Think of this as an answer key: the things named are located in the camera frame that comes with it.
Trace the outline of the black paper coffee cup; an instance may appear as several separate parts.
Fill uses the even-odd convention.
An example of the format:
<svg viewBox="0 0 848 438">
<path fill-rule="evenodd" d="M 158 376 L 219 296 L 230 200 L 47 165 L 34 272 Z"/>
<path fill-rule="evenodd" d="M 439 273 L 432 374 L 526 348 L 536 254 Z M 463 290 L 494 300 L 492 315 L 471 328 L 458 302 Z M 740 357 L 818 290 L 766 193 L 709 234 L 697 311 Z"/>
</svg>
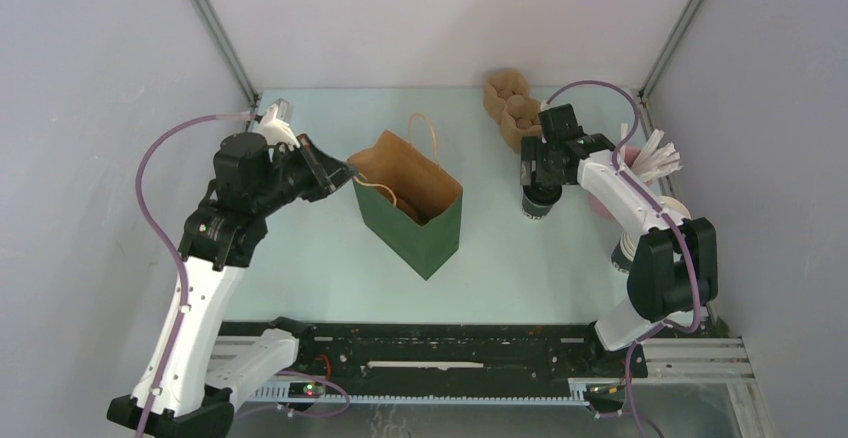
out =
<svg viewBox="0 0 848 438">
<path fill-rule="evenodd" d="M 522 211 L 530 219 L 545 218 L 562 197 L 562 187 L 523 186 Z"/>
</svg>

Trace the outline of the green paper bag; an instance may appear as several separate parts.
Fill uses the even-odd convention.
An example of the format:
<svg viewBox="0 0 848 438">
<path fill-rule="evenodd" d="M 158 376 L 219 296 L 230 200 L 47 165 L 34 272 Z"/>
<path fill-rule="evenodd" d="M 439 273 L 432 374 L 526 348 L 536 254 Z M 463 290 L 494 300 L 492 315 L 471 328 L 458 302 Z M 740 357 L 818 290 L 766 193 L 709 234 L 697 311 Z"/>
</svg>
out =
<svg viewBox="0 0 848 438">
<path fill-rule="evenodd" d="M 423 280 L 430 279 L 459 249 L 463 187 L 441 165 L 432 121 L 431 155 L 385 130 L 376 143 L 349 157 L 357 170 L 354 190 L 364 224 Z"/>
</svg>

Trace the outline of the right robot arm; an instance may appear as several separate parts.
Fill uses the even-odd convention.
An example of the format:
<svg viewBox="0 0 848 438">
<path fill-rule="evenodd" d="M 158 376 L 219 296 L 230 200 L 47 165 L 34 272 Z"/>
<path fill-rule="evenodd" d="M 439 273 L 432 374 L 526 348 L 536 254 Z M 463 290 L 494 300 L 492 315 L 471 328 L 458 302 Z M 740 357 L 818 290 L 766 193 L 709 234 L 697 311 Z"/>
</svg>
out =
<svg viewBox="0 0 848 438">
<path fill-rule="evenodd" d="M 569 185 L 593 195 L 636 245 L 626 298 L 597 320 L 581 350 L 585 369 L 606 376 L 621 349 L 656 326 L 695 326 L 718 294 L 717 236 L 705 218 L 690 219 L 661 202 L 604 135 L 587 134 L 571 105 L 544 108 L 542 133 L 521 142 L 522 210 L 545 217 Z"/>
</svg>

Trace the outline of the pink straw holder cup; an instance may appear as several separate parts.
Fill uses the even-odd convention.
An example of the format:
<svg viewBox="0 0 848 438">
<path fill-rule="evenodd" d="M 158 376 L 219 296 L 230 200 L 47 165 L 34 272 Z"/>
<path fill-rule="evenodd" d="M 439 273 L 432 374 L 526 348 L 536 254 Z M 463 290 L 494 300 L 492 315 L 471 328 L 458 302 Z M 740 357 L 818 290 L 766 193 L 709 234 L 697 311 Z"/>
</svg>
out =
<svg viewBox="0 0 848 438">
<path fill-rule="evenodd" d="M 620 169 L 613 166 L 613 152 L 603 150 L 590 155 L 580 165 L 580 185 L 589 193 L 589 206 L 598 216 L 619 223 L 639 221 L 647 207 L 640 191 L 643 182 L 629 169 L 640 149 L 627 146 Z"/>
</svg>

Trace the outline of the single white straw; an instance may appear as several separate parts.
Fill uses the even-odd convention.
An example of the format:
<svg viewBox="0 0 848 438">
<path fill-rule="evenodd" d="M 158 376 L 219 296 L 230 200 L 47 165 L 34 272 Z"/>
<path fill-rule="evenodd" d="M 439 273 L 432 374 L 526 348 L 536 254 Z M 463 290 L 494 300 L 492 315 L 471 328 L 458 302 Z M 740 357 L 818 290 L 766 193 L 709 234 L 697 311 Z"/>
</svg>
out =
<svg viewBox="0 0 848 438">
<path fill-rule="evenodd" d="M 630 126 L 628 123 L 622 123 L 620 127 L 620 141 L 619 143 L 625 143 L 627 141 L 627 136 L 630 131 Z"/>
</svg>

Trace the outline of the stacked brown cup carriers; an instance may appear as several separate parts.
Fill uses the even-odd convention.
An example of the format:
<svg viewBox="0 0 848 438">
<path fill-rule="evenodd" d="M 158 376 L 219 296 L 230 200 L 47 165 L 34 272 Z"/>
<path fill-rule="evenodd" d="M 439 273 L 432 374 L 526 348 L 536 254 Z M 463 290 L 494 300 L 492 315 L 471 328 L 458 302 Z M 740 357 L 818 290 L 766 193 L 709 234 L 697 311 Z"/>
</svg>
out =
<svg viewBox="0 0 848 438">
<path fill-rule="evenodd" d="M 499 126 L 507 146 L 521 152 L 522 139 L 540 137 L 538 114 L 541 102 L 530 96 L 531 87 L 517 70 L 501 70 L 487 76 L 483 86 L 483 106 Z"/>
</svg>

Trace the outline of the bundle of white straws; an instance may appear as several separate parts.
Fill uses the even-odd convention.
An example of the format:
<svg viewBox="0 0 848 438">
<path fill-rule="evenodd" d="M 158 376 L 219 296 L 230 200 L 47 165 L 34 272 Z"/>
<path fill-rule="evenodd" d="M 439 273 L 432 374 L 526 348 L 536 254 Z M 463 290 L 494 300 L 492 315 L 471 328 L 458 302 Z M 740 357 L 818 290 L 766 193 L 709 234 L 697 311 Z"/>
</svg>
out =
<svg viewBox="0 0 848 438">
<path fill-rule="evenodd" d="M 665 133 L 654 130 L 630 165 L 643 182 L 652 182 L 682 169 L 681 155 L 672 142 L 663 144 Z"/>
</svg>

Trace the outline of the stack of paper cups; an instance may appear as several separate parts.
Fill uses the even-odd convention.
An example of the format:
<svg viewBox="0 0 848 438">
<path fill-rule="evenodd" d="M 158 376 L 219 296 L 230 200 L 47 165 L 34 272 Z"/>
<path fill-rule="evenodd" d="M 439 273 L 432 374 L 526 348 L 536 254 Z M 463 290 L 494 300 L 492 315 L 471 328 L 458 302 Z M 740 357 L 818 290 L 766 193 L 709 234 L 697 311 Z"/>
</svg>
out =
<svg viewBox="0 0 848 438">
<path fill-rule="evenodd" d="M 671 196 L 660 196 L 660 201 L 669 209 L 675 210 L 683 217 L 691 219 L 692 215 L 688 208 L 676 198 Z M 622 233 L 618 244 L 610 255 L 612 265 L 621 273 L 629 273 L 637 245 L 631 240 L 627 233 Z"/>
</svg>

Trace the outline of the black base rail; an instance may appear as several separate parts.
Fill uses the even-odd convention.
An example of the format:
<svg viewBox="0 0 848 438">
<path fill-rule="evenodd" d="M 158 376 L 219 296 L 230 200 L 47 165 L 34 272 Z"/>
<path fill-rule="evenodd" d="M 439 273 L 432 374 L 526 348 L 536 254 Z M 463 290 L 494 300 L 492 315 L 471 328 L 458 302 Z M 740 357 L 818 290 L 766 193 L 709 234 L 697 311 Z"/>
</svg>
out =
<svg viewBox="0 0 848 438">
<path fill-rule="evenodd" d="M 294 369 L 326 378 L 353 399 L 567 399 L 579 383 L 648 375 L 644 353 L 606 352 L 583 325 L 307 324 L 227 321 L 222 337 L 268 329 L 300 340 Z"/>
</svg>

